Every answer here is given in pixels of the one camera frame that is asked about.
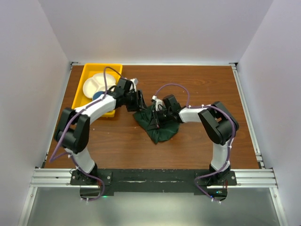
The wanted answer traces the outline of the dark green cloth napkin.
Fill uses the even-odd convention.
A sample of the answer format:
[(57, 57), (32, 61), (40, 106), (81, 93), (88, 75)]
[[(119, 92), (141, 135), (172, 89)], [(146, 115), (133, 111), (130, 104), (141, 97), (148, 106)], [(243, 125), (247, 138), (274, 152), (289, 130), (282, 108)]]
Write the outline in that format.
[(155, 106), (150, 105), (146, 110), (134, 113), (133, 117), (154, 144), (170, 140), (178, 133), (180, 124), (174, 120), (159, 121), (159, 127), (157, 127), (155, 122), (152, 122), (154, 119), (153, 110), (155, 110)]

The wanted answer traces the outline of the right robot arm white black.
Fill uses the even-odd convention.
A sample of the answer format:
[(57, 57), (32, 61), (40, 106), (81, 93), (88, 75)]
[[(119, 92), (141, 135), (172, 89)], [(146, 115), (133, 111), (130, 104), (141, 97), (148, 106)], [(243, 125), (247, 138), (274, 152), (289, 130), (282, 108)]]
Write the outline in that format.
[(183, 106), (174, 95), (164, 99), (152, 97), (154, 109), (151, 111), (150, 129), (160, 129), (168, 122), (201, 123), (213, 143), (213, 157), (209, 173), (199, 176), (208, 179), (212, 184), (220, 185), (230, 172), (230, 151), (239, 123), (220, 102), (199, 107)]

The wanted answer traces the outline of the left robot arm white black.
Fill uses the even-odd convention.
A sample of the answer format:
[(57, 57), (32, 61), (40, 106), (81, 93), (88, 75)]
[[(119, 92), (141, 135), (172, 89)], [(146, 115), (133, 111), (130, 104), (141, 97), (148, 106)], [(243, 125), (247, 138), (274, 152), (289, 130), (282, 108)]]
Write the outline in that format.
[(99, 183), (97, 164), (92, 160), (87, 145), (90, 125), (104, 114), (121, 106), (129, 112), (146, 109), (143, 94), (137, 89), (138, 80), (120, 78), (117, 85), (92, 102), (76, 109), (65, 108), (57, 125), (54, 139), (57, 146), (50, 158), (55, 159), (56, 151), (63, 147), (76, 166), (76, 172), (87, 185)]

